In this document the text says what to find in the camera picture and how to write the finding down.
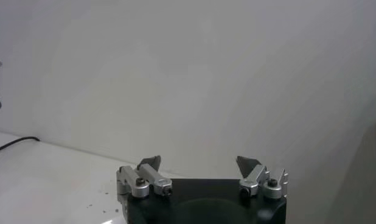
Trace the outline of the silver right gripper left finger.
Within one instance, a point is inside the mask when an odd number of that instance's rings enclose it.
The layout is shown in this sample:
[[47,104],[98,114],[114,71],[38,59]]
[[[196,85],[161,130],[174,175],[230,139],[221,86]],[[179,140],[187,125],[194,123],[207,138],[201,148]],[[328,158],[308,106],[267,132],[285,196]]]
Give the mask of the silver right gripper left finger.
[[117,194],[131,195],[134,198],[146,198],[153,193],[163,197],[173,194],[172,180],[162,176],[158,170],[161,156],[144,158],[134,169],[131,166],[121,166],[116,172]]

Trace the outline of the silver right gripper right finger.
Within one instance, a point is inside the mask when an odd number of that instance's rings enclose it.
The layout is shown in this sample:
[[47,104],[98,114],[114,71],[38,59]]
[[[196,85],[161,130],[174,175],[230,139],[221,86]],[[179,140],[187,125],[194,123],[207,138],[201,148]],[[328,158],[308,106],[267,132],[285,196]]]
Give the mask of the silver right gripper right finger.
[[257,159],[238,156],[236,163],[242,179],[239,180],[240,193],[254,197],[261,193],[270,200],[279,200],[288,195],[288,173],[285,169],[268,170]]

